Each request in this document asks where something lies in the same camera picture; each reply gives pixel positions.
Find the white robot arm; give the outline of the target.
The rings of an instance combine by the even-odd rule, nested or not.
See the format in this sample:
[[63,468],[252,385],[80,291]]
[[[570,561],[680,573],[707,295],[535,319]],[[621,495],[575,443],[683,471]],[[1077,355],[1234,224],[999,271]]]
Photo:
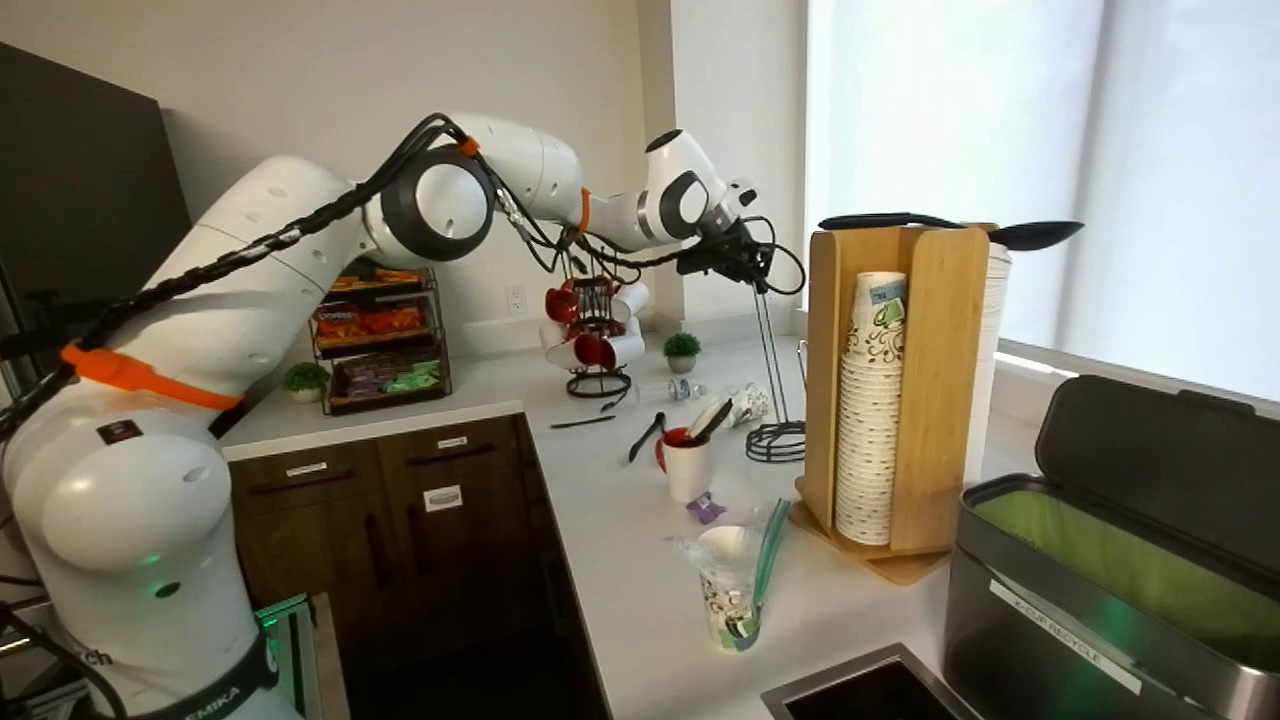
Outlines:
[[683,126],[635,190],[598,196],[575,152],[497,114],[423,114],[362,184],[274,156],[240,174],[151,278],[62,349],[5,413],[5,491],[94,720],[305,720],[277,691],[234,532],[215,425],[285,370],[358,259],[429,267],[512,224],[604,262],[770,274],[757,190]]

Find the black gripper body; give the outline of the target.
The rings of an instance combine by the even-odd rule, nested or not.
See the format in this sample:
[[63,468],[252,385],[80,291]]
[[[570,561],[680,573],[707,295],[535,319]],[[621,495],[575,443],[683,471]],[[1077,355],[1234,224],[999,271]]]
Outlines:
[[676,271],[718,271],[738,285],[764,288],[773,267],[773,247],[748,232],[743,220],[724,228],[705,228],[702,241],[676,254]]

